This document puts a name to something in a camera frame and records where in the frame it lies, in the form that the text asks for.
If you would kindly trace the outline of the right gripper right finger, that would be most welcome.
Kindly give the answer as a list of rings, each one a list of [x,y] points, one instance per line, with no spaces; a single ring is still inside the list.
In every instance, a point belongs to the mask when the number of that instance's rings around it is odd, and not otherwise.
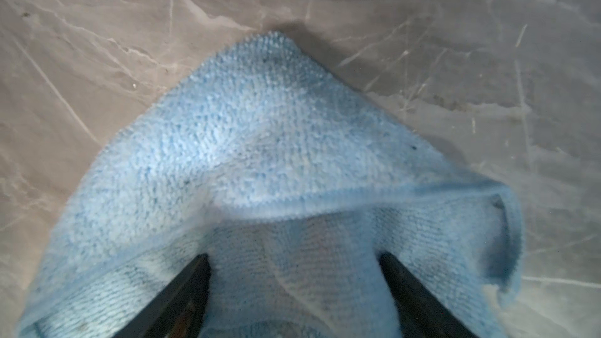
[[[382,253],[379,265],[394,298],[404,337],[476,337],[396,256]]]

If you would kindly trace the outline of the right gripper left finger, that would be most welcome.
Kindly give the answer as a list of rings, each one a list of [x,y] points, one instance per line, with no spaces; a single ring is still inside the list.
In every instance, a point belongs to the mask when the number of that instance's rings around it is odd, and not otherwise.
[[[114,338],[198,337],[210,278],[208,255],[196,256]]]

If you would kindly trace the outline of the light blue microfibre cloth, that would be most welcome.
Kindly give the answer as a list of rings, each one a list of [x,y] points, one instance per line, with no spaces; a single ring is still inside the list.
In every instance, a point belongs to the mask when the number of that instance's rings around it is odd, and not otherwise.
[[[195,257],[203,337],[399,337],[391,253],[478,337],[505,330],[523,224],[459,166],[280,33],[205,61],[121,130],[55,225],[19,337],[112,337]]]

